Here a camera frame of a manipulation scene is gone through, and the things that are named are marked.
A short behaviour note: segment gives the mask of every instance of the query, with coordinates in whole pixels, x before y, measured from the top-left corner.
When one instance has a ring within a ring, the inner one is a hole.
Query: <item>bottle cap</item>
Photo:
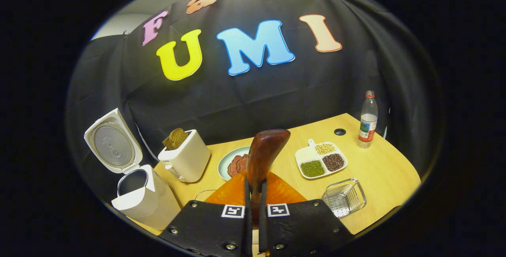
[[[366,98],[374,98],[374,91],[372,91],[372,90],[365,91],[365,97]]]

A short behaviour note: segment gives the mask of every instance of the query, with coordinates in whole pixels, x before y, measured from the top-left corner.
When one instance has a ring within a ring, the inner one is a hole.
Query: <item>plate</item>
[[[238,149],[234,149],[229,152],[227,155],[223,156],[220,164],[218,164],[218,174],[220,174],[221,178],[224,178],[226,181],[229,181],[232,177],[228,174],[228,165],[232,163],[232,160],[236,155],[243,156],[244,154],[249,153],[249,146],[240,147]]]
[[[334,143],[332,142],[322,142],[322,143],[319,143],[319,144],[315,144],[314,140],[308,140],[308,144],[309,146],[308,147],[304,147],[304,148],[301,148],[299,149],[298,151],[295,152],[295,160],[297,162],[297,167],[298,167],[298,170],[300,171],[300,174],[302,174],[302,176],[306,179],[316,179],[316,178],[320,178],[320,177],[323,177],[323,176],[327,176],[327,175],[330,175],[330,174],[334,174],[336,173],[337,171],[341,171],[343,170],[346,166],[347,166],[347,159],[346,159],[346,156],[343,154],[343,152],[339,149],[339,147],[337,147]],[[324,155],[320,155],[318,154],[318,152],[316,151],[315,149],[315,145],[321,145],[321,144],[331,144],[334,146],[335,150],[332,151],[332,152],[329,152],[329,153],[326,153]],[[325,165],[325,163],[323,163],[323,158],[327,155],[330,155],[330,154],[339,154],[343,160],[344,160],[344,164],[342,165],[341,168],[339,169],[336,169],[334,171],[329,171],[327,169],[327,166]],[[325,172],[321,175],[318,175],[318,176],[314,176],[314,177],[308,177],[306,175],[304,175],[304,173],[302,172],[302,169],[300,168],[300,165],[302,163],[306,163],[306,162],[309,162],[309,161],[314,161],[314,160],[318,160],[320,161],[320,164],[321,166],[323,167],[323,170],[325,170]]]

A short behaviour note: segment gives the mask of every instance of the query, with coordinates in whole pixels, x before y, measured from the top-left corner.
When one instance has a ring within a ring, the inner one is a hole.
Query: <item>plastic water bottle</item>
[[[365,92],[365,101],[360,112],[360,130],[358,133],[358,146],[368,148],[371,146],[374,131],[378,123],[378,105],[374,100],[374,91]]]

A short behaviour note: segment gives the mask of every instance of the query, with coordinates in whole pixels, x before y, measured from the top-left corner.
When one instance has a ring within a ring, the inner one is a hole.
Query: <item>bottle label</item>
[[[358,139],[362,142],[370,142],[372,137],[374,136],[374,131],[376,130],[376,123],[374,122],[366,122],[365,120],[360,120],[360,131],[358,133]]]

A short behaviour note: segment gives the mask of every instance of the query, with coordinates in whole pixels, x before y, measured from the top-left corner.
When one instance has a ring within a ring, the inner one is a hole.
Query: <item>grommet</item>
[[[346,131],[344,129],[334,129],[334,133],[337,135],[337,136],[344,136],[346,134]]]

